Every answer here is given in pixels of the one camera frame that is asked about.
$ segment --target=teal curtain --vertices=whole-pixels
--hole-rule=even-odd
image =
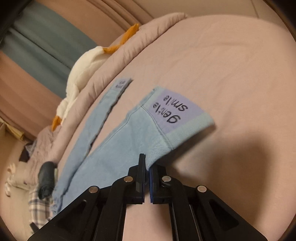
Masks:
[[[1,50],[61,98],[74,63],[96,43],[46,6],[32,2],[15,20]]]

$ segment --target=white fabric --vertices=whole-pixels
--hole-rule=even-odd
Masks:
[[[9,176],[5,183],[5,193],[8,197],[11,196],[11,186],[24,190],[29,190],[31,188],[30,185],[24,182],[24,170],[26,165],[26,162],[19,161],[17,166],[15,163],[12,163],[7,167]]]
[[[86,86],[94,72],[102,66],[110,55],[106,54],[103,47],[97,46],[84,53],[74,64],[67,82],[66,98],[57,108],[57,116],[66,118],[71,106],[76,101],[80,91]]]

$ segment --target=black bracket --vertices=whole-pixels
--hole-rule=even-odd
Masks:
[[[127,204],[142,204],[145,155],[112,186],[91,186],[28,241],[122,241]],[[165,167],[149,170],[150,200],[169,204],[173,241],[267,241],[205,186],[183,185]]]

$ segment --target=rolled black sock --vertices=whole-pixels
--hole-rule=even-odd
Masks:
[[[39,199],[44,199],[51,196],[54,189],[54,169],[55,164],[51,161],[43,163],[40,168],[38,179],[38,197]]]

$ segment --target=pink comforter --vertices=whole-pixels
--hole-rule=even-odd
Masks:
[[[153,87],[179,92],[209,113],[216,130],[172,156],[170,175],[206,185],[269,241],[296,213],[296,44],[290,33],[239,16],[176,13],[143,25],[93,75],[61,128],[49,160],[59,173],[87,117],[115,78],[133,82],[93,148]],[[123,240],[171,240],[168,207],[128,208]]]

